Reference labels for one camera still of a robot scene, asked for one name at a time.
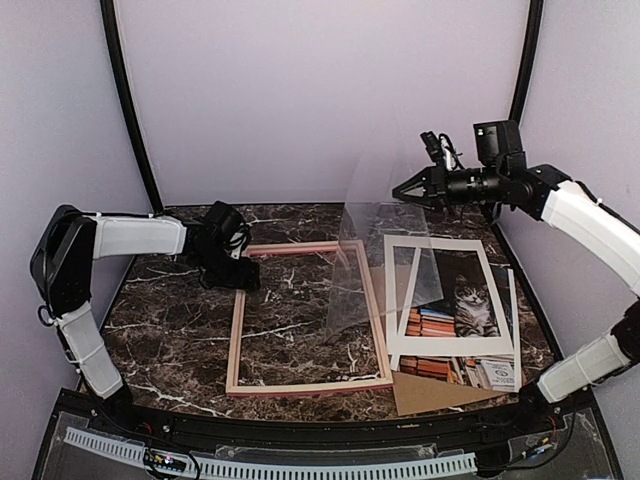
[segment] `empty wooden frame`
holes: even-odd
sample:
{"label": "empty wooden frame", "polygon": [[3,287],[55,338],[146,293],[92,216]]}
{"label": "empty wooden frame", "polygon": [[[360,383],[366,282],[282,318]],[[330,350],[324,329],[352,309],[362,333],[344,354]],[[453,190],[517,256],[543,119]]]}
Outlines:
{"label": "empty wooden frame", "polygon": [[369,265],[360,240],[342,242],[307,242],[286,243],[278,245],[254,245],[247,248],[246,254],[259,255],[293,255],[305,253],[338,252],[339,250],[353,250],[357,254],[362,286],[367,302],[367,309],[373,334],[374,348],[378,362],[380,376],[374,379],[350,380],[342,382],[310,383],[301,385],[238,385],[238,370],[240,367],[240,351],[242,342],[242,325],[244,317],[245,293],[236,292],[233,321],[231,324],[231,341],[229,345],[229,364],[227,367],[227,395],[229,396],[302,396],[323,393],[354,392],[359,390],[373,390],[391,388],[393,377],[389,366],[389,357],[384,341],[384,333],[380,322],[378,305],[376,303],[373,282],[369,273]]}

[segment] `cat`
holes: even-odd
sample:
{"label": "cat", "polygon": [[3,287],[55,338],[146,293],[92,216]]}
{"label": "cat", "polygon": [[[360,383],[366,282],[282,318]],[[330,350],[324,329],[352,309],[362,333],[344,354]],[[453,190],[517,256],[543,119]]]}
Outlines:
{"label": "cat", "polygon": [[456,277],[454,324],[457,337],[499,337],[486,284]]}

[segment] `clear acrylic sheet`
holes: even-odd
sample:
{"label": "clear acrylic sheet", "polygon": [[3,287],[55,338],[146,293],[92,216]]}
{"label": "clear acrylic sheet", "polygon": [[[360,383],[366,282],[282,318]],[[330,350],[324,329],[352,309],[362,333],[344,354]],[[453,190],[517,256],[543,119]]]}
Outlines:
{"label": "clear acrylic sheet", "polygon": [[[428,244],[429,230],[421,207],[400,203],[391,196],[394,186],[415,175],[426,166],[426,154],[415,159],[405,154],[406,140],[400,133],[394,117],[381,125],[372,135],[353,174],[344,206],[339,234],[340,249],[336,255],[330,290],[325,339],[342,330],[370,320],[372,312],[366,308],[366,283],[363,283],[362,266],[351,253],[354,241],[362,242],[366,252],[372,290],[376,297],[377,315],[384,323],[385,317],[403,308],[423,305],[440,300],[442,289],[435,258],[429,249],[421,253],[421,275],[416,281],[416,292],[411,305],[397,303],[388,307],[385,300],[385,265],[393,264],[398,281],[408,281],[416,249],[393,249],[385,255],[385,235],[424,237]],[[419,127],[409,141],[420,142]]]}

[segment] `marble tabletop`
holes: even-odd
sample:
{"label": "marble tabletop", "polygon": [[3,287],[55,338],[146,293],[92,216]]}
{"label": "marble tabletop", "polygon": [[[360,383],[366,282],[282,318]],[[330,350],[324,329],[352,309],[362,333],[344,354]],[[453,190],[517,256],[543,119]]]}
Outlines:
{"label": "marble tabletop", "polygon": [[[182,220],[208,207],[167,212]],[[237,207],[252,228],[252,244],[337,240],[341,204]],[[478,210],[462,216],[428,213],[432,236],[479,239],[491,263],[507,264]],[[260,259],[261,290],[247,298],[239,384],[295,384],[375,376],[366,322],[327,337],[331,254]],[[138,405],[208,416],[281,421],[362,421],[397,416],[391,390],[315,397],[234,398],[225,395],[235,292],[204,289],[200,272],[180,256],[138,257],[115,300],[103,335]],[[532,378],[553,363],[538,321],[516,285],[523,373]],[[516,395],[465,410],[516,401]]]}

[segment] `white slotted strip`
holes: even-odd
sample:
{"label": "white slotted strip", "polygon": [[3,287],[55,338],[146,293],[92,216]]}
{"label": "white slotted strip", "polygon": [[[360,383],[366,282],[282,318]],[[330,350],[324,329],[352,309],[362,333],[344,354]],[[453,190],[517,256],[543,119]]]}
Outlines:
{"label": "white slotted strip", "polygon": [[[142,445],[124,443],[73,427],[67,428],[64,441],[97,455],[144,468],[142,458],[145,447]],[[195,468],[186,456],[175,453],[170,455],[187,463],[186,471],[181,474],[183,477],[195,477]],[[335,467],[228,462],[197,455],[195,458],[200,464],[202,480],[422,480],[446,478],[477,471],[474,453],[411,462]],[[159,471],[175,473],[170,469],[156,468]]]}

